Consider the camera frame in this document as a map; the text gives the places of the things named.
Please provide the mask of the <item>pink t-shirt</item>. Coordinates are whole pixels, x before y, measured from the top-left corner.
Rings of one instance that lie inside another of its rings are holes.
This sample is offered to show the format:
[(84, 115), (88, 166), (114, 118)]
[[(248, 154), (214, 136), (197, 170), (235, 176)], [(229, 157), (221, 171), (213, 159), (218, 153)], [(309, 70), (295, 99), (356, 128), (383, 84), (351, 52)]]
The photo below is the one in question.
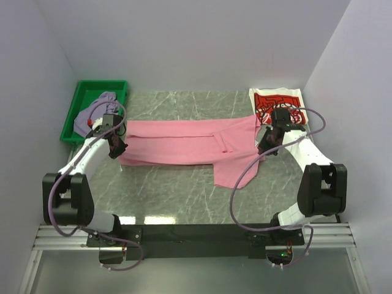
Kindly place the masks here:
[(214, 185), (239, 189), (258, 172), (260, 130), (256, 115), (195, 121), (128, 121), (119, 163), (144, 165), (212, 165)]

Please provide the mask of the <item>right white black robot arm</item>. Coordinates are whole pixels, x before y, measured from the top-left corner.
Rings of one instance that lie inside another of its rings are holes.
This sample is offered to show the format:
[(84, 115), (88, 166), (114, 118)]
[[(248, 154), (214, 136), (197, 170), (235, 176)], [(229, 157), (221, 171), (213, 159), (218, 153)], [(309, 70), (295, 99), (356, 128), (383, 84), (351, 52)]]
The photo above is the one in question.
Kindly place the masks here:
[(345, 210), (347, 198), (347, 168), (335, 164), (314, 145), (305, 128), (291, 122), (291, 111), (277, 108), (272, 111), (271, 125), (258, 144), (258, 153), (277, 155), (283, 146), (296, 160), (303, 175), (296, 203), (276, 213), (269, 229), (275, 244), (284, 244), (293, 235), (294, 225), (307, 225), (323, 216)]

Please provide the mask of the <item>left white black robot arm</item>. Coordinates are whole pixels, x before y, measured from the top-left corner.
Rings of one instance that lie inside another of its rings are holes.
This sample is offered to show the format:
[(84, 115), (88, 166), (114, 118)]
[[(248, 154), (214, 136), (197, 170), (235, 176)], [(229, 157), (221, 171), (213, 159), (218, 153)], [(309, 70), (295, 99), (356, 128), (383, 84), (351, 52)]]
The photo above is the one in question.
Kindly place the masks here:
[(127, 148), (120, 128), (125, 118), (104, 114), (90, 126), (84, 143), (72, 160), (56, 173), (42, 180), (43, 217), (63, 237), (77, 230), (96, 233), (108, 246), (119, 244), (123, 230), (119, 217), (95, 208), (89, 179), (105, 157), (120, 156)]

